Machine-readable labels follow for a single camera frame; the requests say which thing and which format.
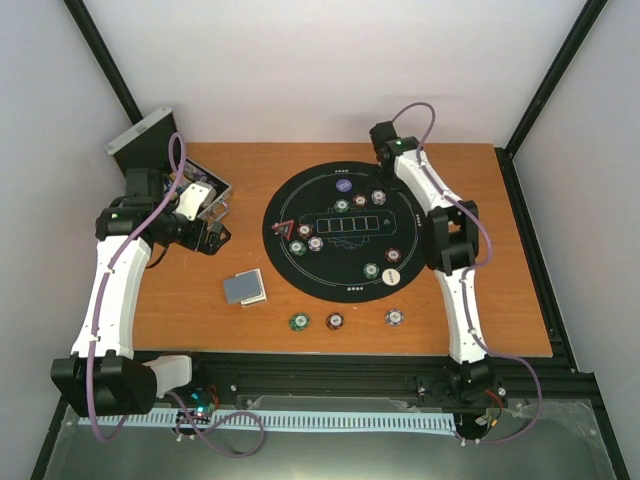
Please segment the green poker chip stack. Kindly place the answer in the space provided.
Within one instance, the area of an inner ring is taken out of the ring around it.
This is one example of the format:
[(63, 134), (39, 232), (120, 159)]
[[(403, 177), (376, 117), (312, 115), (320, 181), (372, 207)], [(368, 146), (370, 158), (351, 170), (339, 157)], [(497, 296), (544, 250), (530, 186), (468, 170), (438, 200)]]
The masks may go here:
[(296, 313), (289, 319), (289, 328), (299, 332), (306, 329), (310, 324), (310, 317), (305, 313)]

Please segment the blue chip mat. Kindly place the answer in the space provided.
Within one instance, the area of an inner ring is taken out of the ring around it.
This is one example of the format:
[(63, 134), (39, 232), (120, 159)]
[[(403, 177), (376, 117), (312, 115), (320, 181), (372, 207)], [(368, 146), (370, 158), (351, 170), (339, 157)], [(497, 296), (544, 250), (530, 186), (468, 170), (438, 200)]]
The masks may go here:
[(383, 190), (374, 190), (371, 192), (371, 201), (375, 205), (384, 205), (387, 201), (386, 193)]
[(324, 246), (324, 242), (320, 237), (311, 237), (308, 240), (308, 248), (313, 252), (320, 251)]

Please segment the blue chip top mat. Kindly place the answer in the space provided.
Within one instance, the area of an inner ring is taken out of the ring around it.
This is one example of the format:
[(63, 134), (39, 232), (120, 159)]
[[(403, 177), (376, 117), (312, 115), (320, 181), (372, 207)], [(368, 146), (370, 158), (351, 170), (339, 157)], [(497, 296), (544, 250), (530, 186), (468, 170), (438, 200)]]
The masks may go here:
[(387, 201), (386, 193), (383, 190), (374, 190), (371, 192), (371, 201), (375, 205), (384, 205)]

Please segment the purple round blind button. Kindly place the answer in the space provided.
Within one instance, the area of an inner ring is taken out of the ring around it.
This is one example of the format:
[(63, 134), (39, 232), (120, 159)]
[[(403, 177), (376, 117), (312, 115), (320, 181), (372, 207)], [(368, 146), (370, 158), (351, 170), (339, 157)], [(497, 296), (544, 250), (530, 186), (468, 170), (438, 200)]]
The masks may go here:
[(347, 178), (339, 178), (335, 183), (335, 188), (341, 194), (346, 194), (352, 191), (353, 184)]

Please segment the green chip top mat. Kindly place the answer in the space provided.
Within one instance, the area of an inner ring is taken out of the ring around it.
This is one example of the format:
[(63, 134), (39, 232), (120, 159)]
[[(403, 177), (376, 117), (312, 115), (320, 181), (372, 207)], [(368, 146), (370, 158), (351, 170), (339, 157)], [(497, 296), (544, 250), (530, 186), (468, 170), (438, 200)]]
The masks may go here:
[(347, 212), (349, 210), (350, 204), (345, 199), (340, 199), (335, 202), (334, 210), (339, 213)]

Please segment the red chip top mat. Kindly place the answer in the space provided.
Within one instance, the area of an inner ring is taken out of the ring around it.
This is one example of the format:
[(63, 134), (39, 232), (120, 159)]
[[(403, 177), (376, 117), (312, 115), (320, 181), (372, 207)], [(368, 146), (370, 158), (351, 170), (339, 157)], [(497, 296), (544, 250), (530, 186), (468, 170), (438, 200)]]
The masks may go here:
[(356, 195), (353, 198), (353, 203), (358, 207), (365, 207), (368, 204), (368, 199), (365, 195)]

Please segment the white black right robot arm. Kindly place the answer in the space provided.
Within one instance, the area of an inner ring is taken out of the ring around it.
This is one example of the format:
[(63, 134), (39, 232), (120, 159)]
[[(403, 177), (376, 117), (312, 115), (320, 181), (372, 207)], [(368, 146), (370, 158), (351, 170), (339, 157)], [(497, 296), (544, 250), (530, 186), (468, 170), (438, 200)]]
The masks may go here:
[(400, 137), (392, 121), (369, 131), (386, 177), (402, 182), (426, 214), (424, 250), (443, 295), (449, 329), (446, 394), (468, 405), (493, 382), (475, 294), (480, 250), (477, 205), (455, 194), (429, 162), (420, 142)]

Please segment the blue playing card deck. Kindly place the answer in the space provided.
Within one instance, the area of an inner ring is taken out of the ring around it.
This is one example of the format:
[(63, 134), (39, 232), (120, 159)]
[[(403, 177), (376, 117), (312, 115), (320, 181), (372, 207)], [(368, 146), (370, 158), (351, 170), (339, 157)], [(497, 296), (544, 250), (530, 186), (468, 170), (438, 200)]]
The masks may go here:
[(258, 269), (236, 274), (223, 281), (223, 290), (229, 304), (261, 298), (264, 293), (261, 274)]

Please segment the red chip mat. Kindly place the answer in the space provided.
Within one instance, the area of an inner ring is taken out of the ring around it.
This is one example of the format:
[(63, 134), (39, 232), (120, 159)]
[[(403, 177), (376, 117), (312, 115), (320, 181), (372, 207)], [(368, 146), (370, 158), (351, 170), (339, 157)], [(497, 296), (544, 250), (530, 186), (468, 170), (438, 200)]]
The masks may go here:
[(307, 239), (312, 236), (313, 227), (310, 224), (300, 224), (297, 228), (297, 233), (301, 238)]
[(390, 248), (385, 252), (385, 258), (388, 262), (396, 263), (401, 259), (401, 253), (397, 249)]
[(365, 207), (368, 204), (368, 199), (365, 195), (356, 195), (353, 198), (353, 203), (358, 207)]

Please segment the blue white poker chip stack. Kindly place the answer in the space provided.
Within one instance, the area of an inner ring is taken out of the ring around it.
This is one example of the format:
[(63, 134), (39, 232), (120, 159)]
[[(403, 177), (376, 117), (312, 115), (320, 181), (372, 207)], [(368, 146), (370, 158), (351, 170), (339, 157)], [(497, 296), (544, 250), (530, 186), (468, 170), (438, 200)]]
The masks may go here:
[(399, 326), (404, 322), (404, 314), (401, 310), (391, 309), (386, 313), (385, 321), (390, 326)]

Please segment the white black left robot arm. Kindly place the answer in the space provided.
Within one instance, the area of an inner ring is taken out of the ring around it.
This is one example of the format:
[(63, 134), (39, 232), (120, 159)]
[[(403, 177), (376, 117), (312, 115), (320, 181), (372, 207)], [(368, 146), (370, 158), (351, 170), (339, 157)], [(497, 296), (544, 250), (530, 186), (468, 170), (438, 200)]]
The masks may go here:
[(158, 170), (132, 169), (125, 194), (96, 221), (97, 267), (86, 317), (69, 357), (54, 360), (50, 371), (83, 418), (147, 413), (170, 390), (190, 403), (207, 393), (208, 378), (193, 368), (190, 354), (146, 363), (134, 358), (137, 299), (154, 246), (213, 255), (231, 238), (216, 212), (231, 193), (227, 182), (188, 162), (177, 189), (170, 184)]

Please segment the red brown poker chip stack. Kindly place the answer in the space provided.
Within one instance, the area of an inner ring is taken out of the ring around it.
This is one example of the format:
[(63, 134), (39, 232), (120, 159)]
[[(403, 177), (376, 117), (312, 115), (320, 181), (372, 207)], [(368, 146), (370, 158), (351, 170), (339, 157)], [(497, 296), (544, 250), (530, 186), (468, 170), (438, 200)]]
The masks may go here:
[(326, 318), (326, 326), (330, 330), (338, 330), (344, 326), (344, 316), (340, 313), (333, 312)]

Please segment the white dealer button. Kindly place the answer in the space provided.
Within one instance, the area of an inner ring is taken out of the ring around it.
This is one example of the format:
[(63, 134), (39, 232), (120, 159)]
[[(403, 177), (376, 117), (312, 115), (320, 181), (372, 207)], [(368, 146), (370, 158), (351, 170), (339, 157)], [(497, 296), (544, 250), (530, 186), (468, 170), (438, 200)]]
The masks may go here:
[(397, 269), (387, 268), (382, 271), (381, 280), (387, 286), (397, 286), (401, 282), (401, 273)]

